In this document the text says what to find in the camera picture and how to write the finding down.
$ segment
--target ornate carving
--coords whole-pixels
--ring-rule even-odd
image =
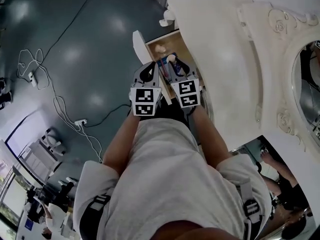
[[[287,103],[284,99],[282,100],[277,112],[277,124],[286,134],[296,136],[299,139],[299,145],[303,144],[304,152],[306,152],[306,145],[301,139],[298,130],[295,128],[295,124],[290,116],[290,112],[287,109]]]
[[[272,30],[280,34],[281,39],[293,34],[299,26],[316,26],[319,19],[315,14],[299,15],[288,9],[273,8],[268,14],[269,24]]]

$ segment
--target mirror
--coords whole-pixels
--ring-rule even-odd
[[[308,43],[296,57],[292,89],[301,116],[320,146],[320,41]]]
[[[272,211],[256,239],[308,240],[316,230],[309,203],[295,176],[267,139],[261,135],[231,154],[248,154],[269,189]]]

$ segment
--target white t-shirt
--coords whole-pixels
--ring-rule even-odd
[[[45,217],[46,226],[51,232],[61,232],[67,214],[53,203],[49,203],[48,211],[52,218]]]
[[[207,165],[189,129],[181,122],[144,120],[133,142],[127,168],[119,178],[112,168],[85,163],[74,203],[74,228],[97,195],[112,192],[99,223],[98,240],[150,240],[172,221],[219,228],[242,239],[245,213],[237,184],[250,178],[263,214],[271,213],[267,186],[246,154]]]
[[[28,214],[30,212],[30,209],[31,209],[31,203],[30,202],[27,202],[24,206],[23,206],[23,211]]]

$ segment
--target black cable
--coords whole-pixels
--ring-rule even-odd
[[[89,0],[85,0],[84,3],[82,4],[82,6],[80,7],[80,9],[77,11],[77,13],[75,14],[75,16],[73,17],[73,19],[71,20],[71,22],[69,23],[69,25],[64,29],[64,31],[61,33],[61,35],[57,38],[57,40],[53,43],[53,45],[50,46],[49,50],[46,52],[45,56],[43,57],[42,62],[40,63],[40,66],[42,66],[42,64],[45,62],[48,54],[50,53],[51,49],[59,42],[59,40],[61,39],[61,37],[65,34],[65,32],[68,30],[68,28],[72,25],[72,23],[74,23],[74,21],[76,20],[76,18],[78,17],[78,15],[80,14],[81,10],[85,7],[86,3]],[[39,66],[34,70],[33,74],[36,73],[36,71],[39,69]],[[18,69],[16,69],[16,77],[18,79],[23,79],[26,80],[24,77],[20,77],[18,75]]]
[[[83,127],[85,127],[85,128],[90,128],[90,127],[95,127],[95,126],[101,125],[101,124],[108,118],[108,116],[110,116],[110,114],[111,114],[112,112],[115,112],[116,110],[120,109],[120,108],[123,107],[123,106],[126,106],[126,107],[131,108],[131,106],[128,105],[128,104],[122,104],[122,105],[120,105],[120,106],[117,106],[115,109],[111,110],[99,123],[96,123],[96,124],[93,124],[93,125],[88,125],[88,126],[85,125],[85,124],[83,124]]]

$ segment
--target hair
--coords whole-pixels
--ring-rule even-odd
[[[52,236],[52,233],[42,233],[41,235],[42,235],[45,239],[50,240],[50,239],[51,239],[51,236]]]
[[[303,216],[296,223],[286,226],[282,231],[281,237],[285,240],[294,239],[304,230],[306,223],[307,223],[306,217]]]

